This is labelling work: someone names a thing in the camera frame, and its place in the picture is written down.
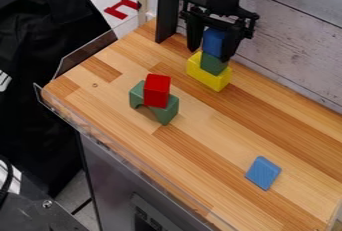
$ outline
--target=blue square tile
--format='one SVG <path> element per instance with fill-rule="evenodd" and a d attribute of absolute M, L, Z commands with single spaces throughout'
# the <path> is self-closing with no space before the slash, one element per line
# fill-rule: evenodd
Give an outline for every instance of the blue square tile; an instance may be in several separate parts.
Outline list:
<path fill-rule="evenodd" d="M 204 31 L 203 51 L 216 58 L 221 58 L 225 36 L 225 32 L 212 28 L 209 28 L 206 31 Z"/>
<path fill-rule="evenodd" d="M 258 156 L 246 174 L 246 178 L 263 190 L 268 190 L 281 172 L 281 168 Z"/>

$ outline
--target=green arch block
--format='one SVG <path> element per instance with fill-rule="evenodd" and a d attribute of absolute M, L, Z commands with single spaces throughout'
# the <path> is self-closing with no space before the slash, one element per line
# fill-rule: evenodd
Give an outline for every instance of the green arch block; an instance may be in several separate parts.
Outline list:
<path fill-rule="evenodd" d="M 144 84 L 145 81 L 140 81 L 129 92 L 129 102 L 132 108 L 137 109 L 144 104 Z M 168 125 L 171 120 L 178 114 L 179 98 L 170 95 L 168 105 L 166 108 L 147 106 L 157 117 L 157 120 L 162 125 Z"/>

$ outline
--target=wooden tabletop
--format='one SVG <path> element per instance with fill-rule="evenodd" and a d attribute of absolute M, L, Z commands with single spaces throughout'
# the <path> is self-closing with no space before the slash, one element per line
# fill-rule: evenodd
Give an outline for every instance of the wooden tabletop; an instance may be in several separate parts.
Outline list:
<path fill-rule="evenodd" d="M 183 36 L 159 45 L 154 33 L 145 24 L 48 84 L 58 101 L 43 97 L 222 230 L 325 230 L 342 197 L 341 115 L 235 62 L 216 93 L 185 74 Z M 180 98 L 165 127 L 129 106 L 150 72 Z M 267 192 L 244 177 L 259 155 L 282 168 Z"/>

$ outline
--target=green block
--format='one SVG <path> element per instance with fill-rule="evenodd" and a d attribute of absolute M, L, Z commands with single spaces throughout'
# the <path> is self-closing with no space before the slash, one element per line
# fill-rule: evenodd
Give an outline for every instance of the green block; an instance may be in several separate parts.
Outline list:
<path fill-rule="evenodd" d="M 129 102 L 132 108 L 137 109 L 144 103 L 144 84 L 145 81 L 140 81 L 129 92 Z M 170 95 L 166 108 L 147 106 L 157 117 L 157 120 L 162 125 L 167 125 L 178 114 L 179 99 L 176 96 Z"/>
<path fill-rule="evenodd" d="M 228 66 L 228 61 L 222 63 L 219 58 L 203 52 L 201 59 L 201 68 L 212 75 L 219 75 Z"/>

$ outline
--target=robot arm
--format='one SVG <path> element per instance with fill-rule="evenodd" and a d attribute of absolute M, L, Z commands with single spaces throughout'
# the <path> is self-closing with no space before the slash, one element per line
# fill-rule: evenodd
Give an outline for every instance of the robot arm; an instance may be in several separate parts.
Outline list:
<path fill-rule="evenodd" d="M 226 38 L 222 49 L 222 62 L 228 61 L 236 52 L 244 38 L 252 39 L 258 14 L 249 12 L 239 6 L 240 0 L 183 0 L 180 17 L 187 23 L 188 48 L 199 48 L 205 27 L 224 31 Z M 234 16 L 234 22 L 225 22 L 210 17 Z"/>

